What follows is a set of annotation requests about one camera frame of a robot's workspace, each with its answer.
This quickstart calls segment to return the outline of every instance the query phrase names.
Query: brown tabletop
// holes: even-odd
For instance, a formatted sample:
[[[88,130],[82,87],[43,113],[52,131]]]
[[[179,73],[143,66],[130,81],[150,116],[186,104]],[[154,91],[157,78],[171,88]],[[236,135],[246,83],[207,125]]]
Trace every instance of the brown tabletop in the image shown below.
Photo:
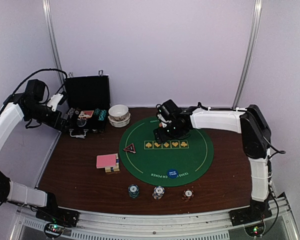
[[[131,108],[131,124],[156,113],[155,108]],[[241,135],[206,129],[214,147],[211,167],[198,180],[166,187],[162,199],[152,197],[154,186],[132,176],[120,163],[120,172],[96,169],[96,156],[118,153],[127,128],[106,126],[105,133],[85,139],[62,134],[45,169],[39,189],[56,195],[61,207],[109,214],[161,215],[217,211],[249,205],[252,184],[250,164],[243,152]],[[128,186],[137,184],[140,195],[132,199]],[[184,202],[190,188],[194,198]]]

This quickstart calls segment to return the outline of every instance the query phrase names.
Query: poker chip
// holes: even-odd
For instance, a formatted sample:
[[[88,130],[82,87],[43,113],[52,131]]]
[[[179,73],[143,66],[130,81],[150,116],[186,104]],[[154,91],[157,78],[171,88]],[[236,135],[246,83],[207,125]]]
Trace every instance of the poker chip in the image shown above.
[[[156,186],[153,190],[152,197],[156,200],[161,199],[165,194],[165,188],[163,186]]]
[[[76,115],[79,115],[80,114],[80,112],[81,112],[81,109],[80,108],[76,108],[75,110],[74,110],[74,113],[76,114]]]
[[[194,191],[189,188],[183,191],[182,200],[188,202],[194,197]]]
[[[133,199],[136,199],[139,196],[139,187],[135,184],[132,184],[128,187],[129,196]]]
[[[167,176],[168,176],[169,178],[171,178],[171,179],[175,179],[175,178],[177,178],[178,175],[179,175],[178,171],[175,170],[175,169],[170,169],[166,174],[167,174]]]

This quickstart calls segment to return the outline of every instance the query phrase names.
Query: yellow card suit symbol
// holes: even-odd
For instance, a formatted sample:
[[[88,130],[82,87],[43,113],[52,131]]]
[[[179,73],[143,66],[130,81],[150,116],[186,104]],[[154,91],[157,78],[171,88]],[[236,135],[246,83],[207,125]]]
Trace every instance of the yellow card suit symbol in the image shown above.
[[[186,146],[188,146],[188,144],[186,144],[186,142],[185,141],[183,141],[183,142],[181,142],[181,147],[186,147]]]
[[[149,149],[152,147],[152,144],[150,142],[148,142],[145,146]]]

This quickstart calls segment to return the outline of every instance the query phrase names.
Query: robotic arm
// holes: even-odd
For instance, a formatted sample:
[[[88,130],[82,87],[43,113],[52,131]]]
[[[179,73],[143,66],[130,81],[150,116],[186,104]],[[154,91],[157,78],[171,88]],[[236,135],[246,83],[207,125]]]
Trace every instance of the robotic arm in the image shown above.
[[[68,115],[57,110],[57,106],[66,100],[66,93],[57,93],[49,101],[42,102],[46,84],[38,79],[29,80],[23,93],[13,94],[3,104],[0,114],[0,151],[16,125],[24,119],[26,128],[38,127],[42,123],[59,131],[70,126]],[[39,125],[30,126],[32,119]],[[64,219],[57,222],[62,226],[75,226],[78,212],[58,207],[53,193],[34,189],[10,180],[0,171],[0,202],[37,207],[37,217],[46,221]]]
[[[233,212],[232,223],[245,224],[271,214],[268,211],[272,176],[271,130],[257,105],[213,108],[204,107],[199,102],[198,106],[182,109],[170,99],[156,107],[160,127],[153,132],[158,143],[183,139],[191,129],[220,129],[241,134],[243,151],[251,167],[252,193],[250,207],[245,212]]]

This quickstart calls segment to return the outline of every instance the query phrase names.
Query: round poker mat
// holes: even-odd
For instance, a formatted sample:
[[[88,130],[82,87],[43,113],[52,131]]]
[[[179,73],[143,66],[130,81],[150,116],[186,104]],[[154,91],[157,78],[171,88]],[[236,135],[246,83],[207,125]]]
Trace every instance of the round poker mat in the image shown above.
[[[159,123],[155,116],[148,117],[124,132],[119,156],[125,168],[143,182],[164,187],[185,185],[205,174],[214,158],[213,143],[206,132],[193,129],[184,140],[158,144],[153,130]],[[136,153],[125,152],[132,143]],[[169,177],[169,170],[176,170],[177,177]]]

